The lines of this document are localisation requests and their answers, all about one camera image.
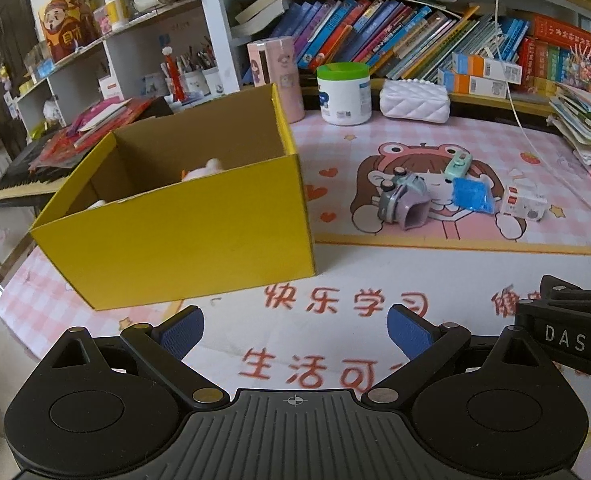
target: white cable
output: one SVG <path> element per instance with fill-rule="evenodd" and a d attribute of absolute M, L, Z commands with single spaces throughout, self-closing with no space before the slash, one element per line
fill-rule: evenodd
<path fill-rule="evenodd" d="M 495 6 L 495 22 L 496 22 L 496 33 L 498 32 L 499 29 L 499 0 L 496 0 L 496 6 Z M 517 125 L 520 127 L 520 131 L 522 132 L 522 134 L 525 136 L 525 139 L 528 141 L 528 143 L 530 144 L 531 148 L 533 149 L 533 151 L 535 152 L 535 154 L 538 156 L 538 158 L 540 159 L 540 161 L 542 161 L 542 163 L 544 164 L 545 168 L 549 171 L 550 174 L 552 174 L 557 180 L 559 180 L 560 182 L 562 182 L 564 184 L 564 186 L 570 191 L 572 192 L 584 205 L 586 205 L 589 209 L 591 209 L 591 204 L 580 195 L 580 193 L 570 184 L 568 183 L 564 178 L 562 178 L 550 165 L 549 163 L 546 161 L 546 159 L 542 156 L 542 154 L 538 151 L 538 149 L 533 145 L 533 142 L 531 142 L 531 139 L 529 139 L 527 132 L 525 132 L 525 129 L 522 126 L 522 122 L 520 122 L 520 118 L 517 116 L 517 110 L 515 110 L 515 105 L 513 103 L 513 97 L 511 95 L 511 86 L 509 86 L 509 82 L 507 81 L 507 75 L 505 72 L 505 64 L 504 64 L 504 60 L 502 59 L 502 56 L 500 54 L 500 50 L 499 50 L 499 41 L 495 41 L 494 42 L 496 44 L 496 49 L 498 50 L 498 59 L 499 62 L 502 65 L 502 77 L 504 78 L 504 82 L 507 85 L 507 90 L 509 92 L 509 101 L 511 102 L 511 109 L 513 110 L 513 114 L 515 115 L 515 120 L 517 121 Z"/>

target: screw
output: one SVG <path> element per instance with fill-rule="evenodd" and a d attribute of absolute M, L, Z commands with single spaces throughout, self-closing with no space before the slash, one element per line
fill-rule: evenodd
<path fill-rule="evenodd" d="M 368 398 L 377 404 L 396 402 L 398 397 L 398 392 L 391 388 L 375 388 L 368 393 Z"/>
<path fill-rule="evenodd" d="M 217 388 L 200 388 L 193 392 L 193 400 L 201 404 L 213 404 L 219 402 L 224 397 L 224 394 Z"/>

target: pink thermos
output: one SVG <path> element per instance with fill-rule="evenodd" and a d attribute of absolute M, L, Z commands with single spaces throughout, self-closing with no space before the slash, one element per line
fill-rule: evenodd
<path fill-rule="evenodd" d="M 304 104 L 297 72 L 294 39 L 291 36 L 269 38 L 247 44 L 252 64 L 253 83 L 275 83 L 289 123 L 304 118 Z"/>

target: blue gripper pad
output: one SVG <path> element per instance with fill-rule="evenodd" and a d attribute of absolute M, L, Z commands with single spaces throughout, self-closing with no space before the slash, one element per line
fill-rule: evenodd
<path fill-rule="evenodd" d="M 205 316 L 194 306 L 189 306 L 154 329 L 152 336 L 158 344 L 176 359 L 182 360 L 202 339 Z"/>
<path fill-rule="evenodd" d="M 430 328 L 435 327 L 402 305 L 394 305 L 389 309 L 386 326 L 391 341 L 409 359 L 415 359 L 435 341 L 430 331 Z"/>

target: white plush toy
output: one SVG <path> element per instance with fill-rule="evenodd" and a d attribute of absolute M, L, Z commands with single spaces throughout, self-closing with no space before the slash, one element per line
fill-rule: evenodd
<path fill-rule="evenodd" d="M 189 173 L 186 174 L 183 171 L 182 182 L 193 180 L 194 178 L 200 178 L 201 176 L 214 175 L 216 173 L 221 173 L 222 171 L 224 171 L 222 162 L 217 158 L 212 158 L 207 161 L 207 165 L 204 168 L 197 168 L 197 170 L 189 171 Z"/>

